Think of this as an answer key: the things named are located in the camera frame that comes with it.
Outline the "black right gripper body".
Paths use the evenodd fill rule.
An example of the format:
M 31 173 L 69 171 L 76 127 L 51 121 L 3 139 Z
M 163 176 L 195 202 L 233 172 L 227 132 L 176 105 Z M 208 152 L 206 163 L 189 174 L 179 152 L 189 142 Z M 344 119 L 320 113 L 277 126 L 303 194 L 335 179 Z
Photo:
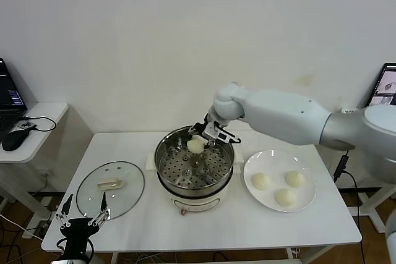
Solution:
M 199 135 L 201 137 L 209 137 L 212 132 L 212 122 L 210 116 L 207 114 L 204 117 L 204 122 L 197 122 L 193 125 L 193 135 Z

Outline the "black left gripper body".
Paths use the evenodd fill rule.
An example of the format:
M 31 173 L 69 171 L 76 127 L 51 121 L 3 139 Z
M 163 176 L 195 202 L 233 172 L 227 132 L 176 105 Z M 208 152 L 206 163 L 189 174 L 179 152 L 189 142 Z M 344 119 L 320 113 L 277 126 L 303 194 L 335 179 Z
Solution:
M 85 253 L 87 247 L 93 252 L 90 237 L 99 231 L 98 223 L 91 218 L 74 218 L 60 227 L 61 234 L 66 238 L 65 253 Z

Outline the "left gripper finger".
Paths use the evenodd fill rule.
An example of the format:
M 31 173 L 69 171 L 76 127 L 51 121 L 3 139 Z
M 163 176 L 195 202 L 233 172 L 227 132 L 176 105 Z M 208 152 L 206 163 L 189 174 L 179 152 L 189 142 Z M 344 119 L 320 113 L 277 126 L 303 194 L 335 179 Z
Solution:
M 100 211 L 94 218 L 92 218 L 89 222 L 89 226 L 102 226 L 110 217 L 110 212 L 108 210 L 108 204 L 106 200 L 106 193 L 103 192 Z
M 73 195 L 70 194 L 66 202 L 61 207 L 61 212 L 55 214 L 55 218 L 60 224 L 60 228 L 64 229 L 69 227 L 71 224 L 69 223 L 69 211 L 72 204 Z

